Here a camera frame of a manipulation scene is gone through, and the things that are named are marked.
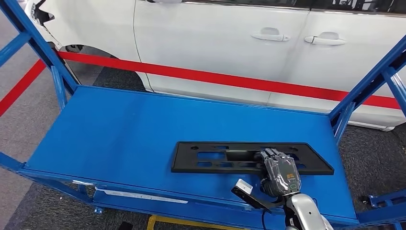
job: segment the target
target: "black plastic part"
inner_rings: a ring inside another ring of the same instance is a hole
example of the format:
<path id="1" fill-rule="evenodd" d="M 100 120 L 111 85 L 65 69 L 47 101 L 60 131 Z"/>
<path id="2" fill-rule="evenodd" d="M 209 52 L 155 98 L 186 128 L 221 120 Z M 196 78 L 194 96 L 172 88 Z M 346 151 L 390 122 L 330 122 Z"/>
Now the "black plastic part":
<path id="1" fill-rule="evenodd" d="M 295 226 L 298 230 L 303 230 L 302 226 L 300 225 L 300 221 L 298 216 L 294 213 L 294 211 L 287 206 L 283 206 L 283 210 L 285 212 L 285 226 Z"/>
<path id="2" fill-rule="evenodd" d="M 240 197 L 243 201 L 245 201 L 247 204 L 251 205 L 253 208 L 265 209 L 268 212 L 270 212 L 269 211 L 270 208 L 280 207 L 280 206 L 284 206 L 286 204 L 286 201 L 283 198 L 280 198 L 275 202 L 260 200 L 260 199 L 256 198 L 255 196 L 244 192 L 237 186 L 234 186 L 231 189 L 231 192 L 234 193 L 235 195 L 237 195 L 238 197 Z"/>
<path id="3" fill-rule="evenodd" d="M 261 174 L 257 152 L 274 148 L 289 154 L 301 175 L 333 175 L 334 169 L 306 143 L 184 142 L 177 143 L 173 173 Z"/>

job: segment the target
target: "gray carpet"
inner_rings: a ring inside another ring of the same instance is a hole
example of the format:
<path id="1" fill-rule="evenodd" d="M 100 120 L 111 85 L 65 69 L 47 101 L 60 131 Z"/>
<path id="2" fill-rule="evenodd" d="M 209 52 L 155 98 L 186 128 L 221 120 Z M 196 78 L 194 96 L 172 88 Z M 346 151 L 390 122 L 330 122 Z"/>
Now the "gray carpet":
<path id="1" fill-rule="evenodd" d="M 94 85 L 145 90 L 135 73 L 111 68 L 103 68 Z M 392 132 L 355 126 L 347 128 L 339 150 L 357 211 L 368 209 L 358 200 L 359 196 L 381 195 L 406 188 L 404 143 L 406 125 L 397 127 Z M 5 230 L 116 230 L 123 221 L 132 224 L 133 230 L 145 230 L 148 215 L 112 209 L 97 215 L 88 205 L 41 185 L 32 184 Z M 155 229 L 202 228 L 157 222 Z"/>

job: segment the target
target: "black cable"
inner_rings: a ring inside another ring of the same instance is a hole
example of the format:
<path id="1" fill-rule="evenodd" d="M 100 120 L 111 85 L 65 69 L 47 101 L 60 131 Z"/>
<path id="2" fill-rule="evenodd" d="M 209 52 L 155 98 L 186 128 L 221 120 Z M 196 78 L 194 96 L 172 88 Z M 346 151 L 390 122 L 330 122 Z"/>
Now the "black cable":
<path id="1" fill-rule="evenodd" d="M 262 211 L 262 226 L 263 226 L 264 230 L 266 230 L 265 221 L 264 221 L 265 212 L 266 212 L 266 209 L 264 209 L 264 210 Z"/>

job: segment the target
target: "blue shelf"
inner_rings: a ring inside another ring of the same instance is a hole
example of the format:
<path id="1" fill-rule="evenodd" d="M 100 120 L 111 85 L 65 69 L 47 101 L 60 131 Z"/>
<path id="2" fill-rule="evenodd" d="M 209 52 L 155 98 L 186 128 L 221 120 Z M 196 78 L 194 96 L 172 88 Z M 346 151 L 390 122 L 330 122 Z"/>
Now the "blue shelf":
<path id="1" fill-rule="evenodd" d="M 302 192 L 328 219 L 356 219 L 330 120 L 320 113 L 79 86 L 23 171 L 247 206 L 230 189 L 238 178 L 258 186 L 254 175 L 171 173 L 178 141 L 308 143 L 335 173 L 303 176 Z"/>

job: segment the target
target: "red rope barrier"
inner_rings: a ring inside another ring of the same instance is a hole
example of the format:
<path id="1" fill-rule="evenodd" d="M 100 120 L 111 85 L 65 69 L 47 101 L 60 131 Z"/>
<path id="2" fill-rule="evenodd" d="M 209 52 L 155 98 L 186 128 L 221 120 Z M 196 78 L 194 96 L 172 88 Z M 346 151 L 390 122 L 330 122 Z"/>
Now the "red rope barrier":
<path id="1" fill-rule="evenodd" d="M 110 57 L 100 57 L 94 55 L 68 53 L 68 52 L 59 52 L 59 55 L 63 59 L 98 66 L 106 66 L 116 69 L 125 69 L 130 71 L 164 75 L 168 77 L 181 78 L 193 81 L 203 81 L 208 83 L 236 86 L 241 88 L 262 90 L 268 92 L 285 93 L 318 99 L 341 101 L 348 94 L 348 92 L 340 90 L 331 90 L 313 86 L 296 85 L 291 83 L 283 83 L 270 80 L 245 78 L 227 74 L 160 66 L 154 64 L 120 60 Z M 396 99 L 392 97 L 372 95 L 363 104 L 392 109 L 400 109 Z"/>
<path id="2" fill-rule="evenodd" d="M 19 96 L 31 85 L 31 83 L 44 70 L 45 64 L 38 60 L 31 69 L 21 78 L 10 92 L 0 101 L 0 116 L 19 98 Z"/>

